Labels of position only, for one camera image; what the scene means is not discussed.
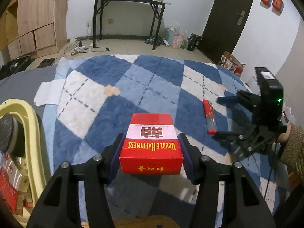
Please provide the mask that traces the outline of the red silver cigarette carton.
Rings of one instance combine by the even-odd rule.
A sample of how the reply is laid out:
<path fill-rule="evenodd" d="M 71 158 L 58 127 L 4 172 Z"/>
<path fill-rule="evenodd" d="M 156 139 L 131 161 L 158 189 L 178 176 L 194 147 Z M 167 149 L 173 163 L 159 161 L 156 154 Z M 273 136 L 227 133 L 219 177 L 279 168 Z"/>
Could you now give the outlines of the red silver cigarette carton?
<path fill-rule="evenodd" d="M 1 164 L 1 197 L 14 215 L 33 208 L 26 160 L 5 154 Z"/>

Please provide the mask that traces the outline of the grey black round sponge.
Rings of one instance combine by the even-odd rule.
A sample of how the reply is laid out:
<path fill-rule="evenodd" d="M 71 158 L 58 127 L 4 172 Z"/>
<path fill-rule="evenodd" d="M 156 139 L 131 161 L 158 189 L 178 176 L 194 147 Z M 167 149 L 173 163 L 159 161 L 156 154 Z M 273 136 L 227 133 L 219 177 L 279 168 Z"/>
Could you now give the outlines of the grey black round sponge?
<path fill-rule="evenodd" d="M 17 138 L 17 120 L 9 113 L 1 118 L 1 153 L 7 153 Z"/>

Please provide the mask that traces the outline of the red double happiness box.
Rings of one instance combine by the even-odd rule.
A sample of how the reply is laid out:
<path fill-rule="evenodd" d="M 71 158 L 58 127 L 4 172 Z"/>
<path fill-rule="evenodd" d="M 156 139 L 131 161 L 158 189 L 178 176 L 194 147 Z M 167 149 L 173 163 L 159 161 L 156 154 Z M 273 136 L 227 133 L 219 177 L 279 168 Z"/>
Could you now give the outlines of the red double happiness box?
<path fill-rule="evenodd" d="M 126 174 L 180 174 L 183 155 L 171 115 L 134 113 L 119 160 Z"/>

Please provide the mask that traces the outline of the black folding table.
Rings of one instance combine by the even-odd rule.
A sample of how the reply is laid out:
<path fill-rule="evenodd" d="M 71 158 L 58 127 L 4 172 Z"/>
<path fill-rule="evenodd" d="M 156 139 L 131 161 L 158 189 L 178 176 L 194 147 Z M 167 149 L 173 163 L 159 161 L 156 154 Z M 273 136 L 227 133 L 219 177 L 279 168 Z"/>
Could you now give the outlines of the black folding table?
<path fill-rule="evenodd" d="M 101 39 L 148 39 L 153 50 L 161 35 L 164 10 L 170 3 L 159 0 L 93 0 L 93 47 Z"/>

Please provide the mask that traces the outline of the grey bed sheet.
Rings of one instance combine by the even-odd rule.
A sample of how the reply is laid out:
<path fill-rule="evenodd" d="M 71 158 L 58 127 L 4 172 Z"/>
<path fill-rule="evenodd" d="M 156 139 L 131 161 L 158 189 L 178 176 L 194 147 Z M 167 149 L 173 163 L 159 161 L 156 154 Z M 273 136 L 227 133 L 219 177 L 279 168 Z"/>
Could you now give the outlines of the grey bed sheet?
<path fill-rule="evenodd" d="M 0 82 L 1 104 L 8 99 L 22 99 L 29 103 L 42 118 L 44 106 L 35 106 L 33 99 L 42 82 L 50 82 L 54 79 L 56 66 L 45 68 L 33 68 L 16 73 Z"/>

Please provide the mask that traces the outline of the yellow plastic basin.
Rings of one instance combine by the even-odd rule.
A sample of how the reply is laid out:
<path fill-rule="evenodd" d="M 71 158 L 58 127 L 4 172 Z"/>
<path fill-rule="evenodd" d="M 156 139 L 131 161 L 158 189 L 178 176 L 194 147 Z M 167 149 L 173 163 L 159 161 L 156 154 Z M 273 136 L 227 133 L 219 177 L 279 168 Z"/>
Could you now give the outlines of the yellow plastic basin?
<path fill-rule="evenodd" d="M 14 158 L 22 157 L 26 160 L 34 208 L 46 187 L 38 116 L 33 107 L 21 99 L 8 99 L 3 102 L 1 104 L 1 118 L 7 113 L 17 120 L 17 138 L 7 153 L 1 153 L 1 164 L 5 154 Z M 14 215 L 1 197 L 1 212 L 15 227 L 26 227 L 33 208 L 25 208 L 22 216 Z"/>

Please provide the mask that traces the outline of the pink plastic bag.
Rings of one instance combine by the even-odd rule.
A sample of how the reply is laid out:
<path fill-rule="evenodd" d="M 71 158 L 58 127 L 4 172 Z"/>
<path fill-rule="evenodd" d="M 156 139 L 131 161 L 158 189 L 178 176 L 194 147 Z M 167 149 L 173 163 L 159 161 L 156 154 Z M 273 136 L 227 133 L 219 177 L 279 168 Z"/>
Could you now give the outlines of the pink plastic bag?
<path fill-rule="evenodd" d="M 183 40 L 184 40 L 184 35 L 176 33 L 173 37 L 172 48 L 180 49 L 183 44 Z"/>

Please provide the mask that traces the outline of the blue white checkered rug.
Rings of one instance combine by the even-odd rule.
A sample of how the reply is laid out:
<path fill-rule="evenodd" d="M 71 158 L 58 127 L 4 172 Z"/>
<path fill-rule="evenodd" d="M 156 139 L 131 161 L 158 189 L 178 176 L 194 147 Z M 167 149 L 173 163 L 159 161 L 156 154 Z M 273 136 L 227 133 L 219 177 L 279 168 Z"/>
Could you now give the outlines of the blue white checkered rug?
<path fill-rule="evenodd" d="M 62 162 L 80 164 L 101 153 L 119 133 L 126 133 L 133 113 L 168 113 L 177 133 L 185 133 L 202 154 L 231 163 L 231 149 L 207 134 L 202 100 L 210 100 L 217 128 L 244 131 L 251 113 L 235 104 L 217 104 L 220 96 L 245 89 L 239 77 L 210 63 L 146 55 L 62 58 L 55 79 L 56 105 L 46 105 L 42 124 L 51 171 Z M 171 176 L 118 173 L 105 189 L 115 223 L 160 216 L 187 227 L 198 187 L 184 171 Z"/>

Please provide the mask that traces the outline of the white power strip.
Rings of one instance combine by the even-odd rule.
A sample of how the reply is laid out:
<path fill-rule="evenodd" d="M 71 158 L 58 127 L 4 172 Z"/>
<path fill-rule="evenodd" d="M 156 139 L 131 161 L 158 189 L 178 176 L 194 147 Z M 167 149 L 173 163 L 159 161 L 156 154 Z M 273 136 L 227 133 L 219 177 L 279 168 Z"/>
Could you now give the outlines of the white power strip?
<path fill-rule="evenodd" d="M 77 44 L 71 44 L 67 46 L 63 53 L 65 55 L 70 55 L 70 56 L 76 56 L 78 54 L 86 54 L 86 53 L 93 53 L 93 52 L 109 52 L 110 48 L 106 46 L 101 46 L 101 47 L 93 47 L 93 44 L 87 46 L 82 44 L 82 42 L 78 42 Z"/>

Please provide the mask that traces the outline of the dark brown door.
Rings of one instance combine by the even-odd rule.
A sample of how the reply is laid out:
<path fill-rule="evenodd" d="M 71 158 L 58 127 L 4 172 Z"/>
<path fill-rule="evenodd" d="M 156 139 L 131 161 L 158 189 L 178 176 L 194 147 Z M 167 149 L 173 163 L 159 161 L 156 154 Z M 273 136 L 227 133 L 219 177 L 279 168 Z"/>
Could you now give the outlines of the dark brown door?
<path fill-rule="evenodd" d="M 197 48 L 210 61 L 232 53 L 246 24 L 253 0 L 214 0 Z"/>

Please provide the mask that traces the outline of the printed cardboard box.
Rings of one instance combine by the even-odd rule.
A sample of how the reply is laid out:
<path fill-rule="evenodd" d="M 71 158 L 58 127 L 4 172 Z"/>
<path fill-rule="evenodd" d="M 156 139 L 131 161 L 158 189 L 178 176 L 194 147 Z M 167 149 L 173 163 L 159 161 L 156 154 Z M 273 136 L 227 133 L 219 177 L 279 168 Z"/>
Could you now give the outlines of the printed cardboard box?
<path fill-rule="evenodd" d="M 232 71 L 233 73 L 240 64 L 240 61 L 227 51 L 224 51 L 218 63 L 218 65 Z"/>

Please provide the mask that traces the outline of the wooden wardrobe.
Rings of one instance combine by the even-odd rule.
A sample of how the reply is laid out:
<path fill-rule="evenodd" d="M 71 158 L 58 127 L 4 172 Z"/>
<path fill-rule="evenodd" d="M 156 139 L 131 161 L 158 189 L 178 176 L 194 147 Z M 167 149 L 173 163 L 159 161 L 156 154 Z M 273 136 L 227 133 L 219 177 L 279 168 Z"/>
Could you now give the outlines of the wooden wardrobe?
<path fill-rule="evenodd" d="M 67 44 L 67 0 L 11 0 L 1 15 L 1 53 L 44 57 Z"/>

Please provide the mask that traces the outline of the black open case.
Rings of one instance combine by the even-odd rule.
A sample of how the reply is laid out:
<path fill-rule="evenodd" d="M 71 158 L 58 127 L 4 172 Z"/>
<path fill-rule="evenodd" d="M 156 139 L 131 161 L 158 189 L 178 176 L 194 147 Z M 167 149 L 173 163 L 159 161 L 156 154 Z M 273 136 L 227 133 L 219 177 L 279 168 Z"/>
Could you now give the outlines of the black open case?
<path fill-rule="evenodd" d="M 1 67 L 0 80 L 25 71 L 33 61 L 34 58 L 31 56 L 23 56 L 9 61 L 7 64 Z"/>

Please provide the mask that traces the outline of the red lighter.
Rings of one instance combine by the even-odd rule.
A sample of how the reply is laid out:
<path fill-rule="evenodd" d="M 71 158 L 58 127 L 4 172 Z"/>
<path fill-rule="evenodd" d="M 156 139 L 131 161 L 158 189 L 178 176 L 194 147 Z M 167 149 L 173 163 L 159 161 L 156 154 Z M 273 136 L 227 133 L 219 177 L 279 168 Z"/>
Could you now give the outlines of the red lighter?
<path fill-rule="evenodd" d="M 205 113 L 205 120 L 207 126 L 207 133 L 214 135 L 217 132 L 217 126 L 215 122 L 215 114 L 212 106 L 212 102 L 210 100 L 203 100 L 203 110 Z"/>

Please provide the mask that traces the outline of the red fire extinguisher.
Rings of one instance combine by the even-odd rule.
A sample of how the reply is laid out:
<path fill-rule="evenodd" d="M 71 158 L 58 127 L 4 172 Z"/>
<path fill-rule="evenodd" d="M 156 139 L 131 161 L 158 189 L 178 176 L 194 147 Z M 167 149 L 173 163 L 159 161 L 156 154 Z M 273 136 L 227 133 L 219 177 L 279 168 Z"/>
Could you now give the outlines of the red fire extinguisher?
<path fill-rule="evenodd" d="M 235 69 L 234 73 L 235 73 L 238 77 L 240 77 L 241 74 L 242 74 L 242 72 L 243 72 L 243 70 L 244 70 L 244 67 L 245 67 L 245 64 L 243 64 L 243 63 L 239 64 L 239 65 L 237 66 L 237 68 Z"/>

